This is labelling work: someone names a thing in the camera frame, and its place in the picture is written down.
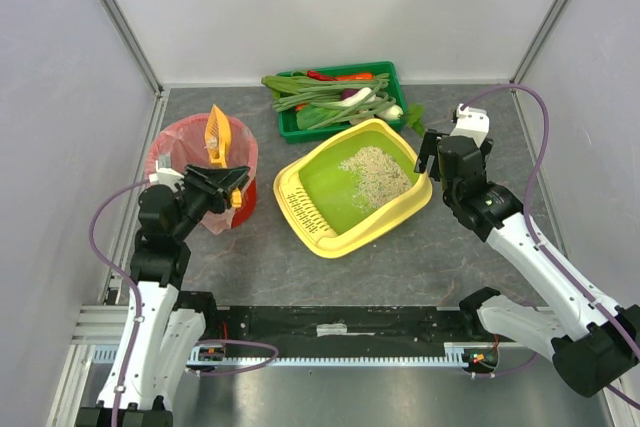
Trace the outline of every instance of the pink plastic bag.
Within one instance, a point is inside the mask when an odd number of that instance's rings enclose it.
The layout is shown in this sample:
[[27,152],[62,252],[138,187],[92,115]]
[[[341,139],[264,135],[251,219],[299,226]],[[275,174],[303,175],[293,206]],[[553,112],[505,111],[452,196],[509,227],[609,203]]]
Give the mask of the pink plastic bag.
[[[258,166],[258,143],[249,128],[235,117],[229,117],[231,126],[231,147],[227,154],[229,167],[249,166],[249,181],[243,188],[243,194],[256,176]],[[209,114],[196,114],[171,124],[160,132],[147,155],[144,173],[147,178],[156,170],[156,159],[163,154],[171,156],[171,168],[184,173],[187,164],[210,168],[209,155],[204,143],[204,131]],[[229,209],[224,214],[207,213],[203,226],[214,234],[231,228],[236,209]]]

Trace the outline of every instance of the white wall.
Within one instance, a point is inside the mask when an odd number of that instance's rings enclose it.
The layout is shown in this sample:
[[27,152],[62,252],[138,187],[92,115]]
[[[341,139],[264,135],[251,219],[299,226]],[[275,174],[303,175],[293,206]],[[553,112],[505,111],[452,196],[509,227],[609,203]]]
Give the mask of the white wall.
[[507,79],[552,0],[118,0],[162,82],[256,83],[393,60],[404,81]]
[[623,306],[640,303],[638,32],[638,0],[572,0],[524,82],[551,113],[543,165],[570,258]]
[[0,0],[2,425],[45,424],[80,305],[104,279],[90,218],[131,182],[152,106],[98,0]]

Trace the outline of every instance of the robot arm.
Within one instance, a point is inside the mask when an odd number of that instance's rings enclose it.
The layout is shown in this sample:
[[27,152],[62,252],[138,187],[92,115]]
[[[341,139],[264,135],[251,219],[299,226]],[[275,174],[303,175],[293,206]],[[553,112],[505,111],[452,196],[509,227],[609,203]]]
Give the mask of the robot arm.
[[[135,299],[109,377],[93,408],[80,409],[76,427],[108,427],[117,394],[118,425],[171,427],[173,397],[188,356],[205,332],[218,337],[216,303],[210,292],[181,292],[191,252],[185,239],[207,212],[222,213],[248,179],[249,168],[204,169],[187,166],[184,175],[156,166],[152,186],[138,199],[141,224],[131,259],[131,277],[141,293]],[[134,325],[133,349],[127,352]],[[124,383],[119,385],[122,369]]]
[[533,223],[540,238],[531,238],[522,203],[505,187],[487,181],[486,164],[493,142],[486,138],[487,113],[461,109],[450,135],[428,131],[423,139],[417,172],[440,181],[443,201],[454,217],[483,242],[511,262],[555,315],[536,312],[484,288],[460,302],[477,331],[503,335],[553,361],[556,370],[576,392],[591,396],[631,369],[637,362],[610,322],[589,302],[540,250],[544,245],[587,288],[633,339],[640,332],[640,308],[622,309],[597,289],[567,260]]

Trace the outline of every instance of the gray work surface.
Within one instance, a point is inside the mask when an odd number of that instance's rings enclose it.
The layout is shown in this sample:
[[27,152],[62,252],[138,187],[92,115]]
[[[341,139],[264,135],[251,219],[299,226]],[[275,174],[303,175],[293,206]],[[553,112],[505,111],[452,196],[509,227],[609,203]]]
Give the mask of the gray work surface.
[[[531,352],[502,348],[500,365]],[[95,405],[109,365],[91,368],[83,405]],[[550,362],[499,379],[461,369],[276,366],[235,377],[184,374],[174,427],[613,427],[604,395],[572,392]]]
[[[403,88],[407,103],[426,108],[426,127],[450,131],[452,110],[483,89],[479,85],[425,85]],[[289,227],[273,194],[276,174],[319,142],[287,144],[278,132],[270,91],[263,87],[172,89],[163,128],[184,117],[207,113],[213,103],[237,117],[258,141],[258,203],[251,218],[214,236],[198,227],[188,238],[191,261],[182,288],[213,292],[226,305],[441,305],[484,286],[514,301],[541,302],[516,269],[472,232],[458,224],[434,185],[429,204],[374,242],[340,259],[309,251]],[[491,117],[495,146],[489,179],[521,199],[532,161],[507,91],[475,107]],[[405,128],[402,136],[418,151],[421,139]],[[552,230],[542,196],[533,212],[549,238]]]

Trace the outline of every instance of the yellow plastic basket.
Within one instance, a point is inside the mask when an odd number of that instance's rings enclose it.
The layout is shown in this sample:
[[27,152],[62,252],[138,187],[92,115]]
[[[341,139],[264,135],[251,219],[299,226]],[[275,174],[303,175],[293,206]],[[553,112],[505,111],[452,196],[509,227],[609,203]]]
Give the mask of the yellow plastic basket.
[[[370,212],[354,203],[357,176],[339,168],[343,160],[367,146],[391,155],[413,183],[409,191]],[[413,172],[416,159],[411,146],[386,122],[372,119],[331,137],[285,167],[273,188],[300,240],[320,257],[337,258],[380,237],[427,205],[433,189],[426,175]]]

